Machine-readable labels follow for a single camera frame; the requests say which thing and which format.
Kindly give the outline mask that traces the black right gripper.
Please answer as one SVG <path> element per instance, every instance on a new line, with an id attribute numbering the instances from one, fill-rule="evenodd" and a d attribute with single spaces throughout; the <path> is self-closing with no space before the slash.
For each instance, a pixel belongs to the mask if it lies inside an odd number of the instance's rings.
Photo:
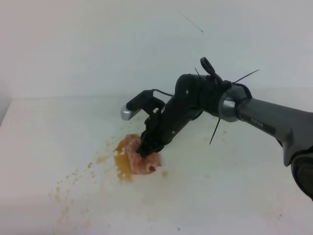
<path id="1" fill-rule="evenodd" d="M 202 110 L 198 94 L 175 94 L 145 122 L 137 154 L 146 158 L 160 152 Z"/>

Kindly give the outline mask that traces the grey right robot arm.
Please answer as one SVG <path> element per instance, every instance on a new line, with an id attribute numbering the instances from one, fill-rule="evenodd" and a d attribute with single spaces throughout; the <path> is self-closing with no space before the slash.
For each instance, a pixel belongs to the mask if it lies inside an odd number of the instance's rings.
<path id="1" fill-rule="evenodd" d="M 257 100 L 246 86 L 219 76 L 193 74 L 178 79 L 175 93 L 167 103 L 145 90 L 139 95 L 138 107 L 149 115 L 141 135 L 140 156 L 162 150 L 198 113 L 207 112 L 228 122 L 241 120 L 280 143 L 284 165 L 291 167 L 296 184 L 312 197 L 312 113 Z"/>

